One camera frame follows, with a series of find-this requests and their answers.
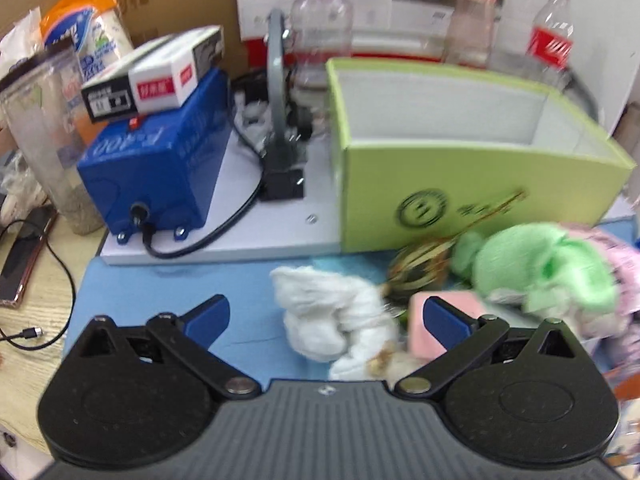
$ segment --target red bottle label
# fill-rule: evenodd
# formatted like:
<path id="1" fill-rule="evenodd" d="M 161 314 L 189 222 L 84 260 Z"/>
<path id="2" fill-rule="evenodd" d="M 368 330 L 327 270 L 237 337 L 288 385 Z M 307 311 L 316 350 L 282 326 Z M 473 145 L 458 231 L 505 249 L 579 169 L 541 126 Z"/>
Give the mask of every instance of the red bottle label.
<path id="1" fill-rule="evenodd" d="M 566 68 L 574 42 L 552 34 L 548 30 L 536 27 L 531 35 L 529 54 L 541 59 L 549 66 Z"/>

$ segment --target green box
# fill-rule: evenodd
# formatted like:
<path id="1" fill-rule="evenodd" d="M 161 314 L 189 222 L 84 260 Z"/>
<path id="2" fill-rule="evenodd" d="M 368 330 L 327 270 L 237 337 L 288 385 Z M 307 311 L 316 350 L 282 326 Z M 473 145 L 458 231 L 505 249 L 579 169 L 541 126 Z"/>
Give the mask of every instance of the green box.
<path id="1" fill-rule="evenodd" d="M 334 59 L 328 65 L 342 250 L 397 249 L 480 225 L 596 224 L 635 164 L 560 92 L 480 70 Z"/>

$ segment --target red label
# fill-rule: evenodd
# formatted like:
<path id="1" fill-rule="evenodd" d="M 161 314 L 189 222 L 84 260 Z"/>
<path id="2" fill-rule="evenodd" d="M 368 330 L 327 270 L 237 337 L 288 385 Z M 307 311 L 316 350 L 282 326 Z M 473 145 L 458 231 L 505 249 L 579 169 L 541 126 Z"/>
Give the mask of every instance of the red label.
<path id="1" fill-rule="evenodd" d="M 174 80 L 167 77 L 138 83 L 138 94 L 140 95 L 140 100 L 175 94 Z"/>
<path id="2" fill-rule="evenodd" d="M 182 86 L 185 86 L 189 82 L 189 79 L 191 79 L 192 77 L 193 68 L 191 67 L 191 65 L 188 65 L 187 68 L 180 72 L 180 84 Z"/>
<path id="3" fill-rule="evenodd" d="M 529 53 L 549 66 L 566 68 L 572 46 L 574 46 L 573 41 L 552 34 L 544 28 L 536 27 L 531 35 Z"/>

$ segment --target white and black product box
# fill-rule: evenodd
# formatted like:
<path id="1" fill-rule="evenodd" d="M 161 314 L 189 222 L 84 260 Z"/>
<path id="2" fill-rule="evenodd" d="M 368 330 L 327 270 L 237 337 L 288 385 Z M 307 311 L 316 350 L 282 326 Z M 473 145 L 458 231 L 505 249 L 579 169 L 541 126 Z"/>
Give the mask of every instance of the white and black product box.
<path id="1" fill-rule="evenodd" d="M 180 108 L 224 54 L 222 28 L 149 41 L 82 86 L 93 123 Z"/>

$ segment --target pink sponge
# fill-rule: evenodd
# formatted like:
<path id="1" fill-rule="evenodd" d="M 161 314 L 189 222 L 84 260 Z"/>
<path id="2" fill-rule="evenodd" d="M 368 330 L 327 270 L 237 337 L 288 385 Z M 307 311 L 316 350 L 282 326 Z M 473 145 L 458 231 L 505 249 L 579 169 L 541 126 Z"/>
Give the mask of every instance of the pink sponge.
<path id="1" fill-rule="evenodd" d="M 471 317 L 478 318 L 486 314 L 484 305 L 478 297 L 467 291 L 421 292 L 414 294 L 409 303 L 409 352 L 417 358 L 433 361 L 446 351 L 444 347 L 424 327 L 422 308 L 432 296 L 442 298 Z"/>

